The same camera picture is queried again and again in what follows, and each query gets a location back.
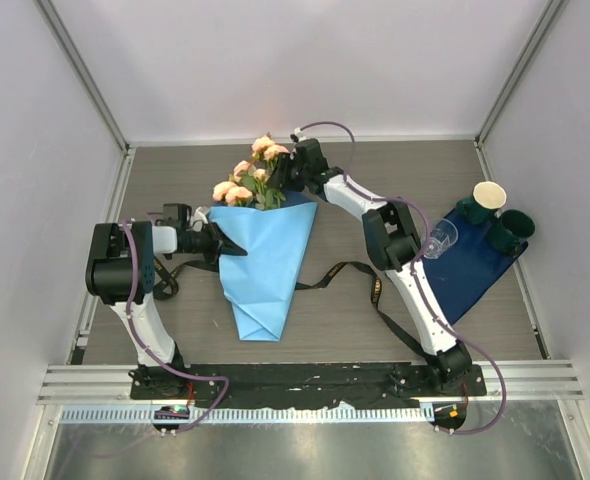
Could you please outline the black printed ribbon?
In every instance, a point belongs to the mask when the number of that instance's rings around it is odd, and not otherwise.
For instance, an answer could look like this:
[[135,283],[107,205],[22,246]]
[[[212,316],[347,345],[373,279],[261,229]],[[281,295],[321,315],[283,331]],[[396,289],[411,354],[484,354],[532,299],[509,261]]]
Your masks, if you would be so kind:
[[[427,364],[430,364],[432,362],[432,356],[423,350],[420,342],[380,309],[383,282],[370,265],[359,261],[339,262],[332,266],[318,282],[312,285],[297,282],[295,284],[294,290],[308,291],[325,289],[329,286],[331,281],[348,265],[352,266],[355,270],[367,275],[370,278],[370,304],[377,313],[377,315],[380,317],[380,319],[384,322],[386,327],[408,349],[410,349],[414,354],[423,359]],[[212,273],[219,272],[219,265],[217,263],[209,263],[206,260],[189,260],[180,263],[172,271],[169,271],[161,263],[161,261],[157,257],[155,257],[155,273],[160,278],[160,280],[153,287],[154,299],[159,301],[166,301],[176,296],[179,292],[179,283],[177,281],[177,278],[187,267]]]

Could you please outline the large blue wrapping paper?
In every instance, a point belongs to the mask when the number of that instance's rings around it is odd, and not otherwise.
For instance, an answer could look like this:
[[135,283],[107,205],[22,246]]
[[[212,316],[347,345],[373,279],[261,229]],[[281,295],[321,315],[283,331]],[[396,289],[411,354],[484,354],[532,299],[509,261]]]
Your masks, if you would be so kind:
[[219,260],[220,282],[240,340],[281,340],[316,212],[315,201],[295,192],[276,210],[211,209],[209,220],[246,251]]

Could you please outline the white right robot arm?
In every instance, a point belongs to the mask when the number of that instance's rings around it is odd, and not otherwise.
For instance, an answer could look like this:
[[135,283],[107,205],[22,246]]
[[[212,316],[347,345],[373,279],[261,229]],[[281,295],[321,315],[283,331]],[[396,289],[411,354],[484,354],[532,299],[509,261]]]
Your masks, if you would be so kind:
[[267,185],[296,192],[307,189],[346,211],[362,224],[370,263],[395,286],[411,314],[418,338],[384,313],[380,318],[401,342],[426,363],[426,380],[440,395],[462,388],[472,368],[464,342],[447,325],[422,262],[426,246],[409,204],[381,197],[355,183],[347,172],[330,167],[318,140],[297,140],[291,150],[276,145],[262,159],[271,168]]

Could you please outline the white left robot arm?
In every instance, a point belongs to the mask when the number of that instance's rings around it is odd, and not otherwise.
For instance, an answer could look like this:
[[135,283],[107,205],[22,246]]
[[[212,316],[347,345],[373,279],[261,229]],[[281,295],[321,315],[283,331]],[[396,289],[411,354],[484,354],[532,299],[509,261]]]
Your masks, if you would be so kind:
[[136,387],[156,389],[165,398],[180,397],[190,382],[225,382],[221,376],[191,374],[166,331],[156,302],[178,290],[176,275],[161,265],[177,254],[203,257],[196,266],[217,271],[223,256],[247,251],[207,218],[210,209],[166,203],[153,220],[99,223],[94,226],[85,272],[86,287],[123,322],[136,348]]

